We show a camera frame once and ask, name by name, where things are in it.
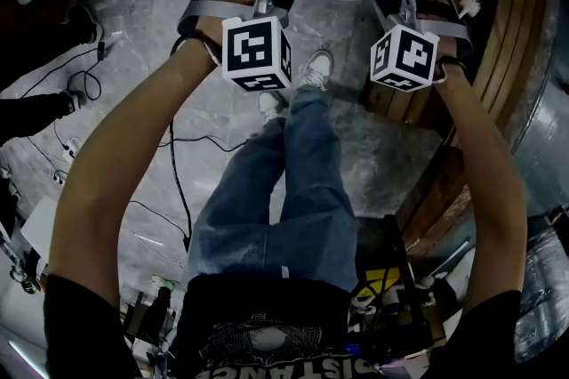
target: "black t-shirt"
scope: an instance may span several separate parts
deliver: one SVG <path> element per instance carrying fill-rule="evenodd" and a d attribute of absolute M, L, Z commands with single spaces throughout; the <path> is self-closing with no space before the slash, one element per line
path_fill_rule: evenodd
<path fill-rule="evenodd" d="M 171 348 L 172 376 L 379 378 L 369 362 L 344 348 L 349 298 L 339 288 L 304 279 L 195 278 Z M 432 355 L 424 377 L 479 377 L 489 366 L 494 372 L 512 367 L 519 304 L 520 293 L 510 292 L 470 311 L 450 342 Z M 140 376 L 117 309 L 98 295 L 50 276 L 44 315 L 51 378 Z"/>

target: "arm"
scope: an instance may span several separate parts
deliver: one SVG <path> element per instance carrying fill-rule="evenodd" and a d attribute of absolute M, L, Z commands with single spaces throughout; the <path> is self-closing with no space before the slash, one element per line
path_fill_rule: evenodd
<path fill-rule="evenodd" d="M 118 234 L 166 128 L 214 69 L 197 40 L 130 93 L 78 154 L 58 204 L 50 272 L 118 303 Z"/>
<path fill-rule="evenodd" d="M 525 189 L 509 148 L 457 66 L 437 89 L 461 139 L 477 225 L 477 250 L 465 310 L 511 290 L 525 274 Z"/>

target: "black cable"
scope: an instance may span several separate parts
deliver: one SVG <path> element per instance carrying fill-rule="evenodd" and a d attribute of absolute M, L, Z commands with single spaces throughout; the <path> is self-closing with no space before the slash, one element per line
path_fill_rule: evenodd
<path fill-rule="evenodd" d="M 71 58 L 70 60 L 68 60 L 67 62 L 63 63 L 61 66 L 59 66 L 58 68 L 52 69 L 50 70 L 47 74 L 45 74 L 45 76 L 39 81 L 37 82 L 34 86 L 32 86 L 29 90 L 27 90 L 21 97 L 20 99 L 25 98 L 26 96 L 28 96 L 29 92 L 31 92 L 34 88 L 36 88 L 39 84 L 41 84 L 47 77 L 49 77 L 51 74 L 53 74 L 53 72 L 56 72 L 62 68 L 64 68 L 65 66 L 67 66 L 71 61 L 76 60 L 77 58 L 79 58 L 80 56 L 84 56 L 87 53 L 91 53 L 91 52 L 96 52 L 97 49 L 96 48 L 92 48 L 91 50 L 88 50 L 87 52 L 83 52 L 83 53 L 79 53 L 78 55 L 74 56 L 73 58 Z"/>
<path fill-rule="evenodd" d="M 40 152 L 40 154 L 41 154 L 43 157 L 45 157 L 45 160 L 46 160 L 47 162 L 49 162 L 50 165 L 53 167 L 53 179 L 54 179 L 55 181 L 57 181 L 57 178 L 58 178 L 58 174 L 59 174 L 59 173 L 64 173 L 65 175 L 68 175 L 67 172 L 63 172 L 62 170 L 58 169 L 58 168 L 55 166 L 55 164 L 52 162 L 52 160 L 51 160 L 50 158 L 48 158 L 47 155 L 46 155 L 42 150 L 40 150 L 39 147 L 38 147 L 34 142 L 32 142 L 32 140 L 31 140 L 29 137 L 26 137 L 26 138 L 29 140 L 29 142 L 30 142 L 32 145 L 34 145 L 34 148 L 37 149 L 37 150 Z"/>
<path fill-rule="evenodd" d="M 182 45 L 182 43 L 185 40 L 186 39 L 183 36 L 180 36 L 180 37 L 178 37 L 178 39 L 176 39 L 176 42 L 174 43 L 172 50 L 170 51 L 171 57 L 176 53 L 176 51 L 178 50 L 180 45 Z M 184 195 L 184 190 L 181 187 L 180 178 L 178 177 L 178 168 L 176 167 L 175 142 L 176 142 L 176 140 L 174 138 L 174 120 L 172 120 L 172 122 L 170 123 L 170 156 L 172 158 L 172 169 L 173 169 L 173 173 L 174 173 L 174 180 L 176 181 L 176 186 L 178 188 L 178 192 L 180 193 L 181 203 L 184 205 L 184 210 L 186 211 L 186 216 L 188 217 L 188 232 L 189 232 L 189 234 L 187 237 L 184 238 L 186 250 L 188 250 L 189 239 L 192 236 L 192 215 L 189 212 L 188 202 L 186 202 L 186 196 Z"/>
<path fill-rule="evenodd" d="M 55 132 L 55 138 L 58 140 L 58 142 L 61 144 L 61 146 L 63 147 L 63 149 L 65 149 L 65 145 L 63 144 L 63 142 L 61 141 L 60 136 L 57 134 L 57 127 L 55 126 L 55 123 L 57 122 L 57 119 L 55 121 L 53 121 L 53 131 Z"/>
<path fill-rule="evenodd" d="M 96 100 L 98 100 L 98 99 L 101 97 L 102 93 L 103 93 L 103 89 L 102 89 L 102 86 L 101 86 L 101 84 L 100 84 L 99 79 L 98 79 L 96 76 L 94 76 L 94 75 L 91 73 L 91 71 L 92 71 L 93 69 L 95 69 L 99 63 L 100 63 L 100 61 L 97 61 L 95 64 L 93 64 L 93 65 L 92 65 L 90 68 L 88 68 L 87 70 L 80 70 L 79 72 L 76 72 L 75 74 L 73 74 L 73 75 L 68 79 L 68 91 L 70 90 L 70 87 L 71 87 L 71 81 L 72 81 L 75 77 L 80 76 L 81 74 L 83 74 L 83 75 L 84 75 L 84 76 L 83 76 L 83 87 L 84 87 L 84 88 L 83 88 L 83 91 L 84 91 L 84 93 L 85 93 L 85 96 L 87 97 L 87 99 L 88 99 L 89 101 L 96 101 Z M 89 94 L 89 90 L 87 90 L 87 77 L 90 77 L 92 80 L 94 80 L 94 82 L 95 82 L 95 83 L 97 84 L 97 86 L 99 87 L 99 93 L 98 93 L 96 96 L 94 96 L 94 97 L 92 97 L 92 96 Z"/>
<path fill-rule="evenodd" d="M 178 224 L 170 221 L 168 218 L 166 218 L 163 214 L 160 214 L 159 212 L 155 212 L 154 210 L 152 210 L 151 208 L 148 208 L 147 206 L 145 206 L 143 203 L 139 202 L 138 200 L 131 200 L 129 202 L 129 204 L 137 204 L 142 206 L 143 208 L 146 208 L 147 210 L 149 210 L 151 213 L 155 214 L 156 216 L 160 216 L 163 220 L 165 220 L 166 222 L 170 223 L 172 226 L 174 226 L 176 229 L 178 229 L 182 235 L 185 237 L 187 237 L 188 235 L 186 235 L 186 232 L 184 232 L 184 229 L 182 227 L 180 227 Z"/>
<path fill-rule="evenodd" d="M 231 153 L 232 151 L 235 151 L 236 149 L 240 149 L 241 147 L 243 147 L 246 144 L 246 141 L 244 141 L 243 143 L 240 143 L 239 145 L 237 145 L 236 147 L 233 147 L 231 149 L 225 149 L 223 148 L 217 141 L 214 140 L 217 139 L 217 137 L 213 137 L 211 135 L 205 135 L 204 137 L 200 137 L 199 139 L 183 139 L 183 138 L 178 138 L 178 139 L 174 139 L 174 141 L 186 141 L 186 142 L 195 142 L 195 141 L 204 141 L 204 140 L 208 140 L 211 143 L 213 143 L 217 148 L 219 148 L 221 151 L 224 151 L 225 153 Z M 160 145 L 158 145 L 158 148 L 164 148 L 167 147 L 168 145 L 170 145 L 170 141 L 168 141 L 167 143 L 160 143 Z"/>

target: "white box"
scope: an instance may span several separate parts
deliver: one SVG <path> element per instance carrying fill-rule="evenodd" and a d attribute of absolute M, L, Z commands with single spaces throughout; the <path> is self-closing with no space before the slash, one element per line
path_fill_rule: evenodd
<path fill-rule="evenodd" d="M 223 77 L 248 92 L 291 87 L 292 52 L 277 17 L 223 21 Z"/>
<path fill-rule="evenodd" d="M 410 93 L 432 85 L 439 37 L 397 25 L 372 47 L 373 82 Z"/>

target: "graphic print on t-shirt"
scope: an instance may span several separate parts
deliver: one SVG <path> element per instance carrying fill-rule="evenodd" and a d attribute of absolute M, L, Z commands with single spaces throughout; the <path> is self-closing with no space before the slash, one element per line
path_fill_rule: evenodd
<path fill-rule="evenodd" d="M 272 365 L 224 364 L 194 379 L 353 379 L 382 377 L 366 360 L 351 354 L 322 354 L 314 358 L 279 361 Z"/>
<path fill-rule="evenodd" d="M 245 322 L 229 322 L 214 328 L 213 335 L 200 350 L 209 359 L 232 359 L 264 362 L 293 359 L 302 353 L 318 349 L 322 330 L 314 327 L 295 327 L 280 320 L 254 314 Z"/>

